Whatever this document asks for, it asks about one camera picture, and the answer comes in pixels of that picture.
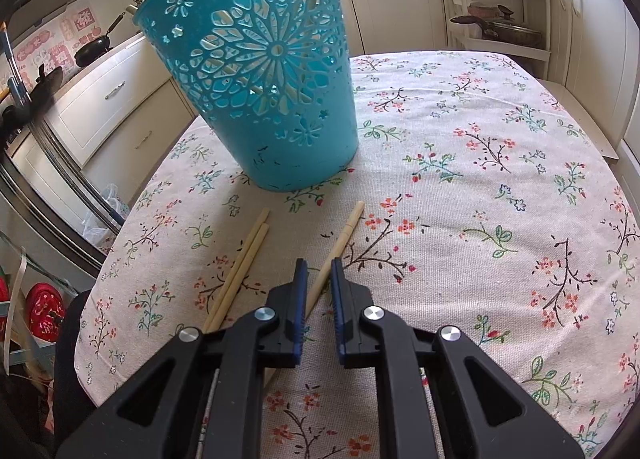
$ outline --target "kitchen cabinet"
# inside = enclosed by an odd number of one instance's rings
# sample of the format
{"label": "kitchen cabinet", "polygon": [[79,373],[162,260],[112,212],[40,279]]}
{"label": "kitchen cabinet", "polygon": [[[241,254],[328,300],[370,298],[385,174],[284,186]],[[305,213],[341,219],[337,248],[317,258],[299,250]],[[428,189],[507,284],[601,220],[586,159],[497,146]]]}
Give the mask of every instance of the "kitchen cabinet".
{"label": "kitchen cabinet", "polygon": [[443,49],[442,0],[352,0],[367,54]]}
{"label": "kitchen cabinet", "polygon": [[82,168],[117,126],[170,78],[142,35],[121,44],[63,88],[47,121]]}
{"label": "kitchen cabinet", "polygon": [[569,45],[571,42],[571,0],[550,1],[550,51],[547,80],[566,83],[569,69]]}
{"label": "kitchen cabinet", "polygon": [[616,146],[638,80],[639,32],[622,0],[572,0],[566,88]]}
{"label": "kitchen cabinet", "polygon": [[98,190],[116,184],[120,199],[133,203],[192,120],[168,81],[124,120],[82,172]]}
{"label": "kitchen cabinet", "polygon": [[351,0],[340,0],[340,9],[342,10],[344,29],[347,35],[349,56],[364,54],[362,37],[360,36],[360,28],[358,26],[358,19],[356,18],[356,11],[353,8],[353,2]]}
{"label": "kitchen cabinet", "polygon": [[[193,118],[177,85],[169,80],[101,144],[82,172],[98,190],[113,183],[118,187],[118,196],[133,203]],[[60,177],[31,134],[17,147],[12,160],[40,197],[82,233],[86,206]]]}

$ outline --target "teal plastic basket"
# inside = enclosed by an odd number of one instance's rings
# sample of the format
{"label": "teal plastic basket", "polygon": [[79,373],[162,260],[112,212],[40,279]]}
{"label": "teal plastic basket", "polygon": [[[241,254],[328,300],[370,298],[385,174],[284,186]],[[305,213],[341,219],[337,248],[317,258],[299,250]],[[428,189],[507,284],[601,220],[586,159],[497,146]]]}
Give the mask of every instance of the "teal plastic basket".
{"label": "teal plastic basket", "polygon": [[356,152],[339,0],[145,0],[134,23],[258,186],[311,186]]}

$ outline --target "pan handle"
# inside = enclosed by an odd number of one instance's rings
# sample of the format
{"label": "pan handle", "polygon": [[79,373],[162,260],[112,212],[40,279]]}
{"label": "pan handle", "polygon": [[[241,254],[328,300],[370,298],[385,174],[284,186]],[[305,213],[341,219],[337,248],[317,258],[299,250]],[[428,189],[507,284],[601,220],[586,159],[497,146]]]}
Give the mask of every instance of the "pan handle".
{"label": "pan handle", "polygon": [[120,24],[120,21],[124,18],[125,13],[126,13],[126,12],[122,12],[122,13],[118,16],[118,18],[117,18],[116,20],[114,20],[114,21],[113,21],[113,24],[112,24],[111,26],[109,26],[109,29],[108,29],[108,30],[107,30],[107,32],[104,34],[105,36],[109,35],[109,34],[114,30],[114,28],[115,28],[118,24]]}
{"label": "pan handle", "polygon": [[482,28],[482,34],[487,36],[489,39],[499,40],[498,34],[492,29],[489,24],[481,19],[480,17],[475,17],[473,15],[463,15],[460,17],[453,17],[449,19],[451,22],[455,24],[477,24]]}

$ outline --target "table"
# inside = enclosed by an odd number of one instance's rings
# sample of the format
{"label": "table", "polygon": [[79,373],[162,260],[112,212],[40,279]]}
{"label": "table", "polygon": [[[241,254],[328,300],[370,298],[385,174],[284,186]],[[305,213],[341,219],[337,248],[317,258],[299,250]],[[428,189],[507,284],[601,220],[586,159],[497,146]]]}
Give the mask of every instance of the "table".
{"label": "table", "polygon": [[[288,282],[297,257],[317,270],[362,199],[347,278],[414,327],[460,327],[594,455],[640,371],[640,234],[606,163],[504,55],[361,56],[351,70],[358,152],[305,190],[261,190],[202,119],[185,132],[84,309],[81,384],[100,404],[182,327],[201,326],[264,206],[271,229],[225,325]],[[266,393],[263,458],[378,456],[374,375],[339,367],[332,315],[323,295],[302,365]]]}

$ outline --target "cabinet drawer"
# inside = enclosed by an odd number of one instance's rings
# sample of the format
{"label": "cabinet drawer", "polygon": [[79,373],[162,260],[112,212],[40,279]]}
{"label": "cabinet drawer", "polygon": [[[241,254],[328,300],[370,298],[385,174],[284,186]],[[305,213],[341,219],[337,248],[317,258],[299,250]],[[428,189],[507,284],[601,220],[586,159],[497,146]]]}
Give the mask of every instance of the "cabinet drawer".
{"label": "cabinet drawer", "polygon": [[177,90],[167,82],[110,135],[83,173],[99,190],[116,184],[118,196],[129,203],[192,119]]}
{"label": "cabinet drawer", "polygon": [[97,65],[46,116],[83,167],[117,126],[170,75],[143,38]]}

